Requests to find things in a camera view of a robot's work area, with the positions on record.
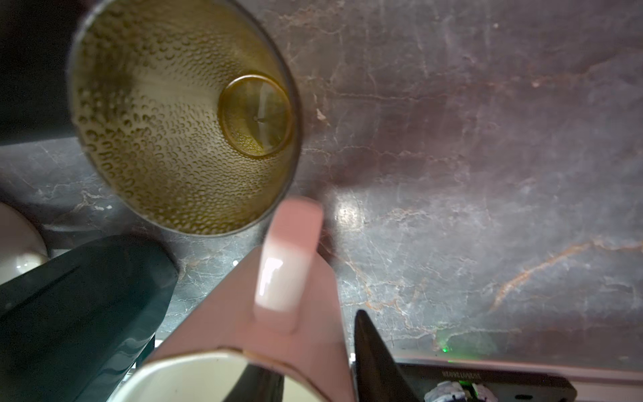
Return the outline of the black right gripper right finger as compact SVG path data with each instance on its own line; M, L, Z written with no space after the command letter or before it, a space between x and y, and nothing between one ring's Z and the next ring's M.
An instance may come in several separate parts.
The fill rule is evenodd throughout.
M368 313L354 320L355 381L359 401L419 401Z

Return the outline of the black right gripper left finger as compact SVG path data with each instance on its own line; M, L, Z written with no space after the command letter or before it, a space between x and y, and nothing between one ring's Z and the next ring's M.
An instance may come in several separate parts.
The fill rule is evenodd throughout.
M1 398L105 401L151 353L178 280L157 241L92 241L1 287Z

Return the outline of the white faceted mug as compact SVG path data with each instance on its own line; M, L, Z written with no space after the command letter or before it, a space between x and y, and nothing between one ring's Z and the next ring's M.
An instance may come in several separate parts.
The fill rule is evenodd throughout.
M254 248L117 390L116 401L352 401L323 208L283 200Z

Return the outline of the olive green glass tumbler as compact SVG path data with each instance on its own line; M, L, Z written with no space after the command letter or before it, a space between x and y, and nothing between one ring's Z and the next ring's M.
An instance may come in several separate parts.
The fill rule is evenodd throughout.
M285 196L301 102L274 41L236 1L102 1L68 61L71 120L90 163L136 214L224 236Z

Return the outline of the black mug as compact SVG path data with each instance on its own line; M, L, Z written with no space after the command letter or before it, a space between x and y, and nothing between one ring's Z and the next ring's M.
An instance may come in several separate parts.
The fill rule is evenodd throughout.
M66 64L92 1L1 2L1 144L73 137Z

